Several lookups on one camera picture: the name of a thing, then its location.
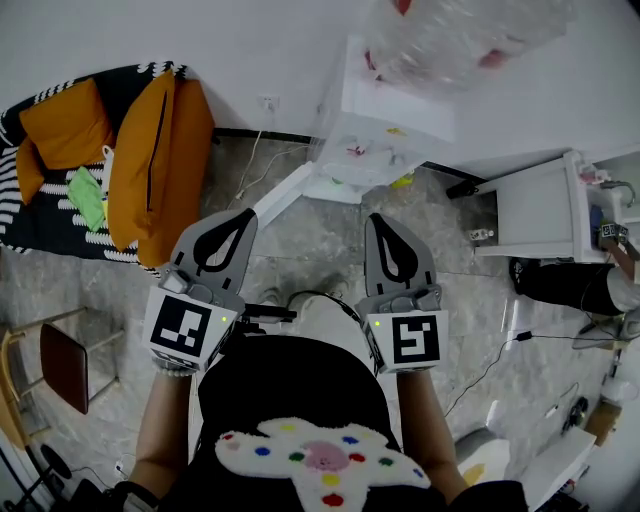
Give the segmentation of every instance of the clear plastic bag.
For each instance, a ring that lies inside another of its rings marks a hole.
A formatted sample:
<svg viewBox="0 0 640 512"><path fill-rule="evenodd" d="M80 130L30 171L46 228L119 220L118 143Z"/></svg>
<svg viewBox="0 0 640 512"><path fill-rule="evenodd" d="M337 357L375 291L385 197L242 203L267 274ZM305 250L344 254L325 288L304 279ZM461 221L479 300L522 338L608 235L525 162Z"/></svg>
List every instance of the clear plastic bag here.
<svg viewBox="0 0 640 512"><path fill-rule="evenodd" d="M376 78L420 90L469 88L566 31L572 0L377 0L365 29Z"/></svg>

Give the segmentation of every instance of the small white bottle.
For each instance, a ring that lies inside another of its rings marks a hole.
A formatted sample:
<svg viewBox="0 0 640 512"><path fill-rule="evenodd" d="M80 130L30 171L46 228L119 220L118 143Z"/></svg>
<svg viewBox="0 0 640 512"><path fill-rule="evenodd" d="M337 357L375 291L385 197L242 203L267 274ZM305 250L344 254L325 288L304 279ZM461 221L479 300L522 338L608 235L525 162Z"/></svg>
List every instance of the small white bottle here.
<svg viewBox="0 0 640 512"><path fill-rule="evenodd" d="M480 240L488 240L493 236L493 230L491 229L472 229L471 231L467 231L469 238L473 242L478 242Z"/></svg>

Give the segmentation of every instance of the orange cushion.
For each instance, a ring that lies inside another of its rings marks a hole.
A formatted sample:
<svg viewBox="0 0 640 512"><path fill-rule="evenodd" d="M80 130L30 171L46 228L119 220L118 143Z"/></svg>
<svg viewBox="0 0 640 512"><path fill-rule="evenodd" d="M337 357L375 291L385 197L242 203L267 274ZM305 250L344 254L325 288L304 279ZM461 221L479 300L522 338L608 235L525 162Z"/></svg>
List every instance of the orange cushion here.
<svg viewBox="0 0 640 512"><path fill-rule="evenodd" d="M109 182L109 232L118 250L157 227L169 166L175 78L168 71L133 102L116 141Z"/></svg>
<svg viewBox="0 0 640 512"><path fill-rule="evenodd" d="M138 258L147 267L168 262L182 232L200 218L200 189L213 127L200 82L176 84L167 193L162 202L160 227L150 239L138 243Z"/></svg>
<svg viewBox="0 0 640 512"><path fill-rule="evenodd" d="M104 160L102 146L113 146L111 122L93 78L23 110L20 121L47 169Z"/></svg>
<svg viewBox="0 0 640 512"><path fill-rule="evenodd" d="M40 157L35 145L29 137L25 137L18 148L16 155L16 172L18 174L18 185L22 202L29 204L44 183L42 176Z"/></svg>

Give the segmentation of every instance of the black pants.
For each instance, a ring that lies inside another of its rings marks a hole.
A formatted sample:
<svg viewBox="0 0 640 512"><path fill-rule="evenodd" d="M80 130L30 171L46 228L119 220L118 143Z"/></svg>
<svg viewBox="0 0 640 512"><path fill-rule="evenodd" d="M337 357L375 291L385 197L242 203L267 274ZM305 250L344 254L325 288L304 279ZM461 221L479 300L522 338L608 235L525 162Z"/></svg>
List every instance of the black pants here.
<svg viewBox="0 0 640 512"><path fill-rule="evenodd" d="M528 267L520 275L517 291L540 302L616 316L621 311L613 305L607 286L613 267L586 263Z"/></svg>

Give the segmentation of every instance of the brown chair seat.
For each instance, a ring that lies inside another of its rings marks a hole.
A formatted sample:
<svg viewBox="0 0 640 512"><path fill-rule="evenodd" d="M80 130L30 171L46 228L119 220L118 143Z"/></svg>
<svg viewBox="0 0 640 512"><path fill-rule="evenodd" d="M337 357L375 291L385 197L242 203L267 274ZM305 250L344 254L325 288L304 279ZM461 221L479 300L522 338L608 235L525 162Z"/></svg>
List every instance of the brown chair seat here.
<svg viewBox="0 0 640 512"><path fill-rule="evenodd" d="M60 398L82 414L89 412L86 349L50 324L40 331L40 362L45 382Z"/></svg>

